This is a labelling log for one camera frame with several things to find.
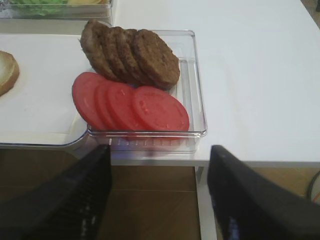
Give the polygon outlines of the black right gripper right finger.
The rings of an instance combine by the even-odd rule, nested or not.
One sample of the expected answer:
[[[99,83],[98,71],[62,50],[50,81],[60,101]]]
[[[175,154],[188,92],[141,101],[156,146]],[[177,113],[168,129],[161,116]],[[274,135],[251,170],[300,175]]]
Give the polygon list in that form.
[[[256,173],[213,145],[208,189],[225,240],[318,240],[320,206]]]

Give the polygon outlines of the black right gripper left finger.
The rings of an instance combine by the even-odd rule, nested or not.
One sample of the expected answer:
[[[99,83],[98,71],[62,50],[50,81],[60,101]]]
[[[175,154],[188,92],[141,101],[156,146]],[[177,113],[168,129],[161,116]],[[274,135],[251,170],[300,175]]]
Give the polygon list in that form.
[[[0,238],[95,240],[111,188],[111,147],[99,145],[53,179],[1,203]]]

